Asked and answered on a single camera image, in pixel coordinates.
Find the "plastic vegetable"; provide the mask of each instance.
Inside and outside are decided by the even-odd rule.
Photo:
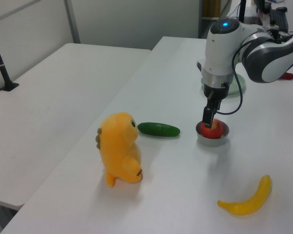
[[[219,139],[224,133],[224,126],[223,124],[217,120],[214,119],[211,128],[205,127],[205,124],[201,124],[201,134],[205,138],[209,139]]]
[[[272,187],[272,181],[269,175],[263,176],[258,184],[255,194],[248,200],[241,202],[217,201],[218,206],[225,208],[235,215],[248,215],[257,211],[266,201]]]
[[[105,181],[109,187],[120,178],[129,183],[142,179],[141,158],[135,140],[138,129],[133,117],[125,112],[108,116],[100,125],[97,148],[105,166]]]
[[[144,134],[160,137],[176,137],[180,134],[179,128],[164,123],[140,123],[138,129]]]

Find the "yellow plush toy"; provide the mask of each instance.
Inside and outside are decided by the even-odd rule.
[[[137,137],[137,124],[128,113],[112,114],[101,123],[96,141],[109,187],[115,185],[117,178],[129,183],[142,179],[141,158],[135,144]]]

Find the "white wall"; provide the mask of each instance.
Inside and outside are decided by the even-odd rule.
[[[69,42],[63,0],[41,0],[0,20],[0,53],[12,80]]]
[[[198,38],[201,0],[68,0],[81,43],[153,49],[163,36]]]

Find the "small silver bowl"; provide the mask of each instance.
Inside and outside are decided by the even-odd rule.
[[[202,143],[203,145],[207,145],[207,146],[210,146],[210,147],[217,147],[217,146],[225,144],[227,139],[228,139],[229,127],[224,122],[222,122],[222,121],[220,121],[220,122],[224,126],[224,133],[219,139],[209,139],[209,138],[203,137],[201,135],[201,124],[202,124],[202,122],[199,122],[196,125],[196,133],[197,133],[197,138],[199,139],[199,142]]]

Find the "toy cucumber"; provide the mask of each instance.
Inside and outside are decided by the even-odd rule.
[[[138,130],[144,134],[160,137],[176,137],[180,134],[179,128],[164,123],[140,123]]]

